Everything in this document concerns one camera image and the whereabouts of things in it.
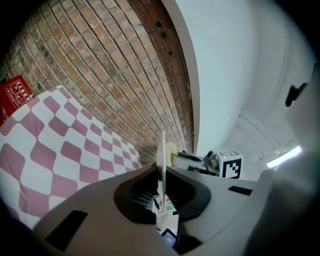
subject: checkered mattress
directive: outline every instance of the checkered mattress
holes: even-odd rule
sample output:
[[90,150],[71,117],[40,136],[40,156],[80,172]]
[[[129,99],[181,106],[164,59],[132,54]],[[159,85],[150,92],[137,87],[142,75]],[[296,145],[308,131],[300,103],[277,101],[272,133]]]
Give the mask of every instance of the checkered mattress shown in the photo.
[[0,195],[30,228],[86,185],[141,167],[134,146],[61,85],[23,105],[0,128]]

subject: small device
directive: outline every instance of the small device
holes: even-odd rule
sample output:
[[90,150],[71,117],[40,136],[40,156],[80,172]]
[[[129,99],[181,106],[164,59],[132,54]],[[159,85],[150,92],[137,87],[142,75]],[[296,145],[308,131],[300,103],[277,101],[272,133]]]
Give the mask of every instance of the small device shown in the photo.
[[173,247],[176,244],[177,236],[169,228],[167,228],[161,236],[163,236],[168,246]]

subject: red sign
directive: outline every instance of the red sign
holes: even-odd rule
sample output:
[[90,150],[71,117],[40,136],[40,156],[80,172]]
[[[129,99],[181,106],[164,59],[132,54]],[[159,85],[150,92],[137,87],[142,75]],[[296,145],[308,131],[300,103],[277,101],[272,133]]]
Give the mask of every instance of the red sign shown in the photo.
[[33,94],[21,75],[0,84],[0,126]]

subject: brick wall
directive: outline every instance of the brick wall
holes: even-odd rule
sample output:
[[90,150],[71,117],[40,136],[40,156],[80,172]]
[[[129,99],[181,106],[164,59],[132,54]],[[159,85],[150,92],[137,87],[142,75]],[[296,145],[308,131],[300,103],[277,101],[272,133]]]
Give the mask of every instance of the brick wall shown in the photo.
[[185,60],[158,0],[48,0],[21,28],[1,70],[22,75],[35,95],[66,86],[135,145],[143,163],[156,160],[162,130],[179,151],[193,148]]

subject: white cube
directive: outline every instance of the white cube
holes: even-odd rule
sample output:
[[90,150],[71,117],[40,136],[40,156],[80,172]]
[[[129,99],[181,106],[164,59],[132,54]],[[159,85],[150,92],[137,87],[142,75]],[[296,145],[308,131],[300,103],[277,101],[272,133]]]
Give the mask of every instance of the white cube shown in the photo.
[[244,156],[236,151],[217,152],[215,159],[219,162],[220,177],[239,179]]

